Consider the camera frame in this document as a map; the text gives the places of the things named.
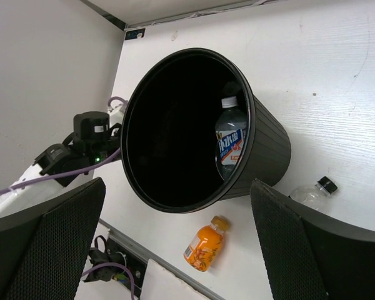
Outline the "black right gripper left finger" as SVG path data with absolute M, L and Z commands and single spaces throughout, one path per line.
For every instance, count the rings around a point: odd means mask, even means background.
M 98 177 L 0 218 L 0 299 L 74 299 L 106 195 Z

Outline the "clear bottle black cap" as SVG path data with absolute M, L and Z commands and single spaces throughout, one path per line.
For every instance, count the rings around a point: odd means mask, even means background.
M 316 211 L 325 211 L 329 198 L 338 190 L 338 186 L 327 176 L 323 176 L 313 185 L 300 186 L 289 197 Z

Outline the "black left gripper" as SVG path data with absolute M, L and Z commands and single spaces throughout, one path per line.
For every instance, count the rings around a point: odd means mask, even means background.
M 74 116 L 73 132 L 62 143 L 74 154 L 89 159 L 90 165 L 95 165 L 119 150 L 121 131 L 121 123 L 110 125 L 108 113 L 84 112 Z

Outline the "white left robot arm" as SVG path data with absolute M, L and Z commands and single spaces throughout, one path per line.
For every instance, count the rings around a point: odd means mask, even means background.
M 79 175 L 121 158 L 124 114 L 84 112 L 63 142 L 45 149 L 11 186 L 0 190 L 0 218 L 57 196 Z

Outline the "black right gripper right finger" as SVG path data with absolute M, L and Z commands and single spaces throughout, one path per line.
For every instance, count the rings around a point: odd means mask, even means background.
M 375 231 L 300 204 L 258 179 L 250 197 L 274 299 L 375 299 Z

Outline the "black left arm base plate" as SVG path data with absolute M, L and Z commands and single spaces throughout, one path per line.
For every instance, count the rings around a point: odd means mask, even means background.
M 131 273 L 134 278 L 134 295 L 140 299 L 147 268 L 146 262 L 115 240 L 105 238 L 103 235 L 98 235 L 93 239 L 93 245 L 88 252 L 88 261 L 93 267 L 104 263 L 118 263 L 128 271 L 116 266 L 104 266 L 85 276 L 84 283 L 113 280 L 131 290 L 131 280 L 128 276 L 128 273 Z

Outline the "clear bottle white cap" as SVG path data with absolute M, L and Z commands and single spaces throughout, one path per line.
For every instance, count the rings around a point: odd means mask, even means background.
M 215 162 L 219 175 L 226 181 L 233 173 L 243 150 L 247 117 L 239 109 L 236 96 L 223 98 L 221 105 L 222 113 L 215 125 Z

